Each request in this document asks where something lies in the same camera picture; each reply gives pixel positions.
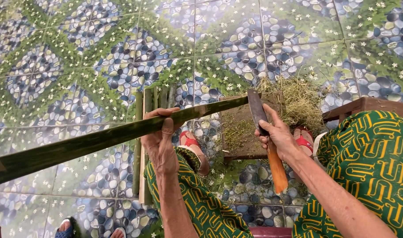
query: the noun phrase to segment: green patterned pants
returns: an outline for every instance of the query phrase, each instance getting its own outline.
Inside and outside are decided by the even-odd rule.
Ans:
[[[175,147],[179,160],[178,180],[188,214],[193,226],[201,238],[252,238],[245,222],[224,202],[207,190],[194,171],[198,171],[200,162],[188,149]],[[153,164],[146,166],[147,177],[153,202],[161,213],[156,174]]]
[[[403,118],[387,111],[352,115],[321,138],[317,156],[334,181],[403,237]],[[292,236],[342,237],[314,195]]]

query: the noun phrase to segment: chopping block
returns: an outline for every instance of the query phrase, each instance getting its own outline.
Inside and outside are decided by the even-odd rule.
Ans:
[[[220,101],[233,99],[239,96],[221,97]],[[279,116],[285,111],[285,105],[282,92],[262,93],[262,103],[268,104],[271,108],[278,112]],[[254,136],[256,129],[251,116],[249,104],[232,108],[219,113],[221,121],[221,142],[223,149],[224,163],[231,160],[246,159],[264,159],[268,158],[266,149],[262,148],[257,137]],[[270,115],[267,115],[268,121],[271,122]]]

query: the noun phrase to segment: green bamboo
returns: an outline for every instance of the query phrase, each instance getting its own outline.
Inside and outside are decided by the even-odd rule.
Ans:
[[[173,108],[176,104],[175,101],[176,94],[176,83],[171,84],[171,90],[169,91],[169,98],[167,99],[167,108]]]
[[[182,124],[194,118],[211,115],[247,103],[247,96],[239,97],[182,109],[172,113],[170,117],[175,124]],[[159,131],[162,129],[165,118],[164,116],[155,116],[0,156],[0,184]]]
[[[152,111],[152,105],[151,105],[152,99],[153,98],[152,98],[151,89],[144,89],[144,113],[149,113]],[[148,158],[147,151],[144,154],[144,160],[145,160],[144,165],[147,166],[147,164],[149,163],[149,160],[150,160]],[[144,183],[144,194],[140,194],[140,196],[144,196],[145,205],[150,205],[153,203],[153,199],[151,197],[150,189],[148,188],[147,179],[144,179],[143,183]]]
[[[142,92],[135,93],[135,121],[142,120]],[[134,149],[134,174],[132,175],[132,192],[138,194],[140,192],[140,164],[141,164],[141,140],[137,139]]]
[[[159,92],[157,89],[158,89],[157,86],[155,86],[153,88],[153,90],[154,90],[154,107],[153,107],[153,109],[154,110],[159,108],[159,94],[158,94]]]
[[[167,86],[162,86],[162,94],[160,95],[160,107],[167,108]]]

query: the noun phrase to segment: tiled floor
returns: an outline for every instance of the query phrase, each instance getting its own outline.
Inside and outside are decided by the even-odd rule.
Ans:
[[[177,82],[176,105],[187,108],[299,72],[329,89],[323,111],[359,97],[403,102],[403,0],[0,1],[0,155],[132,122],[144,87]],[[212,115],[181,129],[212,163],[219,124]],[[1,184],[3,237],[53,237],[66,216],[92,237],[151,232],[159,216],[135,200],[132,150],[130,141]],[[243,165],[218,196],[250,226],[291,227],[306,188],[276,194],[267,166]]]

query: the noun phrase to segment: red sandal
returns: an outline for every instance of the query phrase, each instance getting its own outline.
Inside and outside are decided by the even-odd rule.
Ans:
[[[300,130],[300,138],[298,138],[297,140],[295,140],[295,141],[297,142],[297,144],[298,144],[299,146],[300,146],[300,145],[306,146],[306,147],[309,148],[309,149],[311,150],[311,152],[313,153],[313,145],[312,145],[310,142],[308,142],[308,141],[303,137],[303,135],[301,134],[302,131],[306,131],[307,133],[309,133],[309,135],[310,135],[311,138],[313,139],[313,135],[311,134],[311,132],[310,132],[309,130],[307,130],[307,128],[304,127],[304,126],[299,126],[299,127],[297,127],[296,129],[299,129],[299,130]]]
[[[185,146],[188,146],[188,147],[189,147],[190,145],[194,144],[194,145],[200,147],[200,145],[199,145],[199,143],[197,142],[197,140],[192,139],[192,138],[189,138],[189,137],[187,136],[187,132],[190,132],[190,131],[189,131],[189,130],[185,130],[185,131],[183,131],[183,132],[179,135],[179,142],[181,143],[181,138],[182,138],[183,136],[186,136],[186,137],[187,137],[187,140],[185,141]]]

